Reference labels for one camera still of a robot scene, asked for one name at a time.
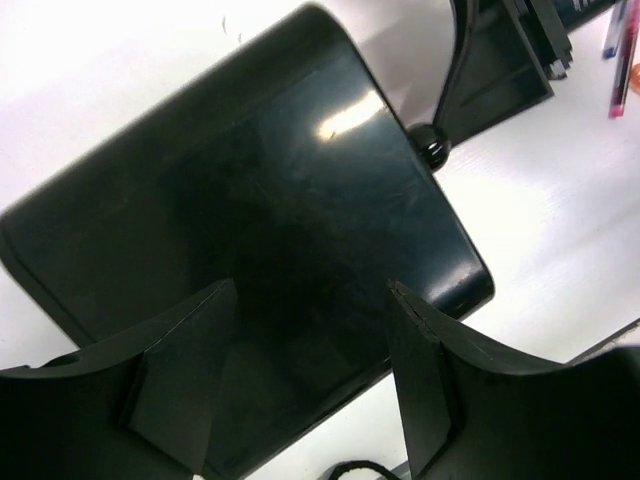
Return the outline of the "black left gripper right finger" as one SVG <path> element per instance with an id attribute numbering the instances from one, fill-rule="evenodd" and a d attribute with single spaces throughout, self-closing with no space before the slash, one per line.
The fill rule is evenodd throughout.
<path id="1" fill-rule="evenodd" d="M 416 479 L 635 479 L 639 350 L 574 365 L 501 344 L 405 285 L 386 328 Z"/>

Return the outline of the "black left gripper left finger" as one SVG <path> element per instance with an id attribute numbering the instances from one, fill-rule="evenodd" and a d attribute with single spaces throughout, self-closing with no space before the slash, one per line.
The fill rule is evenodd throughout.
<path id="1" fill-rule="evenodd" d="M 124 332 L 1 374 L 5 479 L 189 479 L 204 466 L 237 294 L 225 279 Z"/>

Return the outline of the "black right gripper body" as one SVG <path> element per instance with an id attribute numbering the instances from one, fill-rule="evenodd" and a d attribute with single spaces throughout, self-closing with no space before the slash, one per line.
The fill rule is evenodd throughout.
<path id="1" fill-rule="evenodd" d="M 524 0 L 520 22 L 549 80 L 563 80 L 572 62 L 572 46 L 552 1 Z"/>

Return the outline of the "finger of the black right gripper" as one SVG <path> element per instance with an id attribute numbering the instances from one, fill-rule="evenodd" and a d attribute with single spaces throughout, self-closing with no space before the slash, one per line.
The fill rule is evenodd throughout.
<path id="1" fill-rule="evenodd" d="M 455 46 L 433 124 L 462 143 L 552 96 L 514 1 L 454 1 Z"/>

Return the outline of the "blue pen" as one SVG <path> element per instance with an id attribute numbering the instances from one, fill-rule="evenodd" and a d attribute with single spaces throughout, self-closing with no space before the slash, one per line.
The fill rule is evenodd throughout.
<path id="1" fill-rule="evenodd" d="M 602 50 L 602 58 L 605 60 L 616 56 L 621 38 L 621 31 L 626 13 L 624 1 L 616 3 L 611 12 L 610 22 Z"/>

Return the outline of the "red pen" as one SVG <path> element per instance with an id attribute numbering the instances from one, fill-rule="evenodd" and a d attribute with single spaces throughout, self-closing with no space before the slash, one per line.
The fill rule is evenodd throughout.
<path id="1" fill-rule="evenodd" d="M 621 44 L 617 54 L 618 64 L 609 106 L 608 116 L 610 119 L 620 118 L 624 115 L 638 35 L 639 2 L 628 1 L 624 30 L 621 34 Z"/>

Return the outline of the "black drawer cabinet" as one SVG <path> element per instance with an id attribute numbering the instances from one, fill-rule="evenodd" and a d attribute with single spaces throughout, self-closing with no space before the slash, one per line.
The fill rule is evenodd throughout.
<path id="1" fill-rule="evenodd" d="M 204 467 L 240 479 L 389 369 L 387 283 L 460 319 L 488 268 L 343 28 L 302 7 L 1 217 L 79 345 L 232 279 Z"/>

